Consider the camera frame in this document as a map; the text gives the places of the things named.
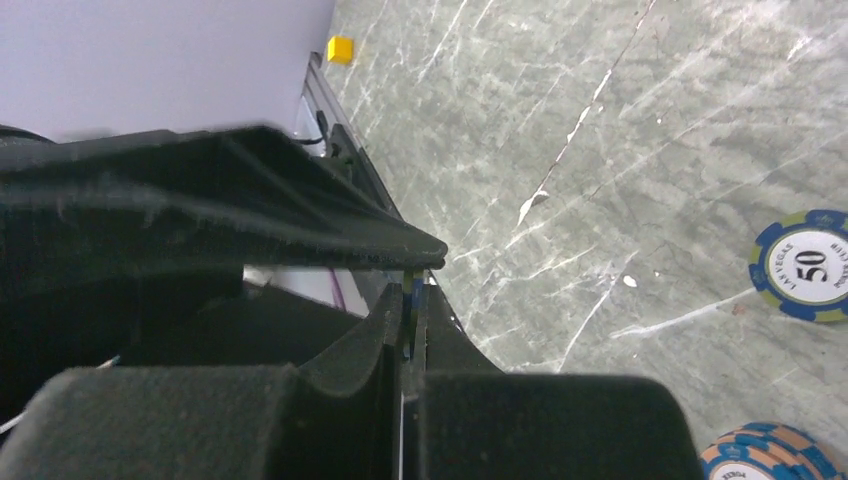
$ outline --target purple wire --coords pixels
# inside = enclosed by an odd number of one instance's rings
[[[333,303],[336,305],[336,308],[346,312],[347,306],[344,303],[344,295],[342,295],[342,286],[339,284],[339,278],[336,276],[336,271],[332,268],[328,269],[330,271],[330,280],[333,282]]]

